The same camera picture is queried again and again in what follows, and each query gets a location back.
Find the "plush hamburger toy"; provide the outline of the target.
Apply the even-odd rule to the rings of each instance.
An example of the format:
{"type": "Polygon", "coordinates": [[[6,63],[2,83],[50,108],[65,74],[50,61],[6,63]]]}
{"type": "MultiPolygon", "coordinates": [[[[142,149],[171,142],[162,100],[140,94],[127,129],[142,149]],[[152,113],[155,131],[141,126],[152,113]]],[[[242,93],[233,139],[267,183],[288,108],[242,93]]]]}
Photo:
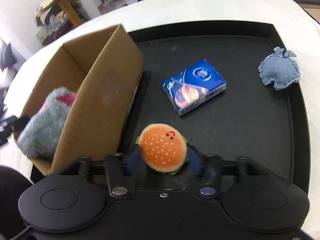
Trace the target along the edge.
{"type": "Polygon", "coordinates": [[[176,174],[188,161],[187,139],[167,124],[149,124],[136,139],[142,157],[151,169],[176,174]]]}

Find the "blue tissue pack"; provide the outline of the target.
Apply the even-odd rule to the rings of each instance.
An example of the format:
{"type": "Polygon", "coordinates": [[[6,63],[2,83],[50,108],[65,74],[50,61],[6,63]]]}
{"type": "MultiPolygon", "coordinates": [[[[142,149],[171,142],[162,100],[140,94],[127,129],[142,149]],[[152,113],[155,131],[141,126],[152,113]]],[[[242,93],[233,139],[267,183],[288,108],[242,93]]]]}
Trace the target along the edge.
{"type": "Polygon", "coordinates": [[[227,82],[204,59],[162,81],[162,86],[175,111],[182,116],[223,92],[227,82]]]}

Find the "black plastic tray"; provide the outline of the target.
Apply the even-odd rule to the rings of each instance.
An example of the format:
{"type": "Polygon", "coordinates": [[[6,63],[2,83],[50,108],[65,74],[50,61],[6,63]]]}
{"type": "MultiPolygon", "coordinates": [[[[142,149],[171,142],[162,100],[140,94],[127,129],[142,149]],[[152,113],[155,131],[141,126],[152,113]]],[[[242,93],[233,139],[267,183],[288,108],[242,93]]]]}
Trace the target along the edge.
{"type": "Polygon", "coordinates": [[[300,85],[275,90],[258,73],[260,62],[283,47],[273,25],[194,21],[127,33],[143,55],[143,74],[116,153],[128,152],[145,126],[162,122],[202,154],[245,155],[308,190],[310,142],[300,85]],[[226,80],[226,89],[179,116],[162,81],[204,59],[226,80]]]}

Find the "brown cardboard box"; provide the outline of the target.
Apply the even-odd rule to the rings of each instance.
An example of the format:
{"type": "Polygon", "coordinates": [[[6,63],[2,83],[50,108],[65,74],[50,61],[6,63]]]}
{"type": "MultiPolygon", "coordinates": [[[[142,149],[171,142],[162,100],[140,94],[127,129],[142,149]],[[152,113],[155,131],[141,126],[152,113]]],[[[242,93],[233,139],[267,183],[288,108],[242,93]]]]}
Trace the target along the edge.
{"type": "Polygon", "coordinates": [[[116,153],[143,61],[122,25],[79,36],[56,51],[22,110],[23,115],[35,115],[58,87],[77,93],[53,159],[32,159],[42,174],[56,172],[82,156],[102,160],[116,153]]]}

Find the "grey pink plush slipper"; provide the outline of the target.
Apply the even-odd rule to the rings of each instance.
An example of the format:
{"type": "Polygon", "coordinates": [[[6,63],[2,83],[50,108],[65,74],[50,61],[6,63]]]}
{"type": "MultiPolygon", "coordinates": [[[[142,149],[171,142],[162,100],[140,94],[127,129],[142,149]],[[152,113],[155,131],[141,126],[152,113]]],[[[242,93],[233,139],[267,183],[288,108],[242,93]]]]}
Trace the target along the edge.
{"type": "Polygon", "coordinates": [[[27,158],[53,160],[75,99],[76,93],[65,87],[56,88],[48,94],[17,139],[17,146],[27,158]]]}

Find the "clutter pile under table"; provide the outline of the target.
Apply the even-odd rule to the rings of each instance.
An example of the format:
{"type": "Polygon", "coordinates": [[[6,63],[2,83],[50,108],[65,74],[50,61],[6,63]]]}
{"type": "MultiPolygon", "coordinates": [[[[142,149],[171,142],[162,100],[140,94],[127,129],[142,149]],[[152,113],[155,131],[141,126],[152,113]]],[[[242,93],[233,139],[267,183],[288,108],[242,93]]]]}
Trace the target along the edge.
{"type": "Polygon", "coordinates": [[[67,18],[66,13],[50,10],[44,19],[44,25],[36,34],[36,37],[43,46],[47,46],[72,29],[74,29],[74,25],[67,18]]]}

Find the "white bed cover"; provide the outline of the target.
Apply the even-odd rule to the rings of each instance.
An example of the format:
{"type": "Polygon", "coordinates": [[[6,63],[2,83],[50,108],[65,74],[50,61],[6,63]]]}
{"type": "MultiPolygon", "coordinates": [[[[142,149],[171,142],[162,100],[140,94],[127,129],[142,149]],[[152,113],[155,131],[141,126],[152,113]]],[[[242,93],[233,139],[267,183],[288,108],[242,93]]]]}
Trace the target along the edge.
{"type": "Polygon", "coordinates": [[[168,23],[210,20],[270,23],[285,47],[297,56],[311,146],[310,211],[303,230],[319,239],[319,24],[293,0],[145,0],[99,16],[25,61],[5,97],[7,115],[20,115],[44,67],[68,40],[116,24],[135,31],[168,23]]]}

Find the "yellow round table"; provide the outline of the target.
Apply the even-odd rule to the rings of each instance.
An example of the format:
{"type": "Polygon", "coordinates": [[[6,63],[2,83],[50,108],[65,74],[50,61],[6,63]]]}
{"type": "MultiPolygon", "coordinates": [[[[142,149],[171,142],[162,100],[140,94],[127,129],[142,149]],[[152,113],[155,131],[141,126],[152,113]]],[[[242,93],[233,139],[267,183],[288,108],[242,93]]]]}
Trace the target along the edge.
{"type": "Polygon", "coordinates": [[[35,18],[39,19],[47,10],[49,10],[54,4],[58,4],[61,10],[66,14],[67,18],[70,20],[72,25],[78,27],[81,25],[81,20],[79,16],[76,14],[75,10],[68,2],[68,0],[52,0],[45,7],[40,7],[39,11],[36,13],[35,18]]]}

